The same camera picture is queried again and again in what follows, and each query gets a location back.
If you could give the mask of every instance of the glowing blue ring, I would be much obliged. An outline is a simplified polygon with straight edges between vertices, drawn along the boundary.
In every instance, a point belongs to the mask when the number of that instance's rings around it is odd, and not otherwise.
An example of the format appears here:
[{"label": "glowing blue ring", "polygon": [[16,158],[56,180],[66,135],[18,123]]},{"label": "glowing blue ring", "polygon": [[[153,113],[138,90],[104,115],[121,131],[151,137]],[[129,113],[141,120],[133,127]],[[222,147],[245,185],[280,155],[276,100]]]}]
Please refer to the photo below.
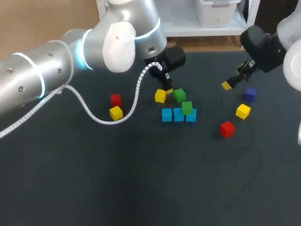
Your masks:
[{"label": "glowing blue ring", "polygon": [[92,31],[92,29],[86,31],[86,33],[84,34],[83,38],[81,39],[80,46],[79,46],[79,56],[80,56],[81,60],[84,62],[85,66],[86,66],[87,68],[89,68],[90,70],[93,70],[93,69],[88,65],[88,63],[86,62],[85,54],[84,54],[84,43],[85,43],[86,37],[88,36],[88,34],[89,34],[90,31]]},{"label": "glowing blue ring", "polygon": [[38,69],[38,66],[28,56],[24,55],[23,53],[14,53],[13,55],[18,55],[18,56],[23,57],[25,60],[27,60],[32,65],[33,69],[38,74],[40,81],[41,81],[42,92],[41,92],[41,95],[39,98],[42,98],[45,94],[45,82],[44,82],[42,72]]},{"label": "glowing blue ring", "polygon": [[160,27],[160,24],[161,24],[161,19],[159,18],[159,21],[158,21],[157,25],[154,27],[154,29],[152,29],[150,32],[147,32],[144,35],[136,37],[135,40],[140,40],[140,39],[144,39],[146,37],[149,37],[151,34],[153,34]]}]

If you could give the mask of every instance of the green cube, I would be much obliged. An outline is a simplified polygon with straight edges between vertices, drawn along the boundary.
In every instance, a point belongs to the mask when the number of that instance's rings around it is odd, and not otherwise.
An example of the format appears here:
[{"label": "green cube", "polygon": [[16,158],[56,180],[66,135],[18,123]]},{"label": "green cube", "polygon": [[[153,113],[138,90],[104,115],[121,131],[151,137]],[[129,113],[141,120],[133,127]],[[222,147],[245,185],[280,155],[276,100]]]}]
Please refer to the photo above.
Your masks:
[{"label": "green cube", "polygon": [[191,101],[182,102],[182,114],[183,115],[192,114],[192,102]]},{"label": "green cube", "polygon": [[186,100],[186,93],[184,92],[183,89],[177,89],[174,91],[174,98],[175,100],[180,103],[182,101]]}]

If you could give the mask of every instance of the wooden floor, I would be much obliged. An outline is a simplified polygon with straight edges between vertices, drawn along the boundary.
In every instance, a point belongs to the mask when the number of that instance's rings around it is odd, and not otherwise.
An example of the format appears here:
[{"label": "wooden floor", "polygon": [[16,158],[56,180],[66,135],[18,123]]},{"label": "wooden floor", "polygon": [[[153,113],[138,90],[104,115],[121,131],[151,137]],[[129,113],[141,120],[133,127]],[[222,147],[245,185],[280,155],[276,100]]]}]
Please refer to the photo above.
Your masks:
[{"label": "wooden floor", "polygon": [[181,46],[185,52],[243,50],[239,36],[169,38],[167,46]]}]

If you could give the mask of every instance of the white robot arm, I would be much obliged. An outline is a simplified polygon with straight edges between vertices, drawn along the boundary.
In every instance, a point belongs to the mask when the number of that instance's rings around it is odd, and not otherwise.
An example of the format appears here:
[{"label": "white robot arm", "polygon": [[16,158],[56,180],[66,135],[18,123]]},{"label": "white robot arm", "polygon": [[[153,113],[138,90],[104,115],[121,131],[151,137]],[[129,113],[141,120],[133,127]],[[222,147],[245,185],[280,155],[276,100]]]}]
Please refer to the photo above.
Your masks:
[{"label": "white robot arm", "polygon": [[301,1],[295,11],[277,26],[273,35],[266,34],[258,26],[251,26],[240,36],[241,44],[251,56],[237,68],[238,75],[222,85],[233,89],[242,80],[262,70],[269,72],[283,64],[285,78],[294,88],[301,91]]},{"label": "white robot arm", "polygon": [[153,0],[109,0],[109,10],[90,30],[73,29],[61,40],[14,53],[0,61],[0,116],[68,84],[84,70],[108,68],[127,71],[136,55],[159,62],[163,70],[150,70],[163,89],[172,88],[169,72],[185,64],[184,51],[166,48]]}]

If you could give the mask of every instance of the cube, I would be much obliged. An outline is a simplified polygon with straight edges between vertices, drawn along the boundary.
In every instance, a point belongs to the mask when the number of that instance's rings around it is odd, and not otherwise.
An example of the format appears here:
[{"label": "cube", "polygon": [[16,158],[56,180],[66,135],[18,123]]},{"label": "cube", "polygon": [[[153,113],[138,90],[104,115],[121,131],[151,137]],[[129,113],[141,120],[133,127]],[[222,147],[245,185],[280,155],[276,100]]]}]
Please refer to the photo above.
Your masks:
[{"label": "cube", "polygon": [[181,108],[174,108],[174,121],[184,121],[184,115]]},{"label": "cube", "polygon": [[192,102],[191,101],[182,102],[182,114],[183,115],[192,114]]},{"label": "cube", "polygon": [[248,88],[245,93],[245,100],[249,102],[253,102],[256,96],[257,90]]},{"label": "cube", "polygon": [[197,110],[193,108],[192,114],[186,116],[186,121],[196,122],[196,120],[197,120]]},{"label": "cube", "polygon": [[162,121],[173,121],[173,111],[171,108],[162,109]]},{"label": "cube", "polygon": [[225,122],[221,125],[220,127],[220,134],[224,137],[224,138],[228,138],[231,137],[235,132],[235,127],[232,125],[231,122]]},{"label": "cube", "polygon": [[112,107],[119,106],[121,107],[121,97],[120,94],[112,94],[110,95]]},{"label": "cube", "polygon": [[186,100],[186,93],[184,92],[183,89],[177,89],[174,91],[174,98],[175,100],[180,103],[182,101]]},{"label": "cube", "polygon": [[155,94],[155,101],[158,103],[164,103],[166,100],[167,94],[164,90],[158,89]]},{"label": "cube", "polygon": [[250,114],[251,108],[247,105],[242,104],[238,107],[236,111],[236,116],[238,116],[241,119],[246,119],[246,117]]},{"label": "cube", "polygon": [[110,116],[114,121],[117,121],[123,118],[123,112],[119,106],[116,106],[110,109]]}]

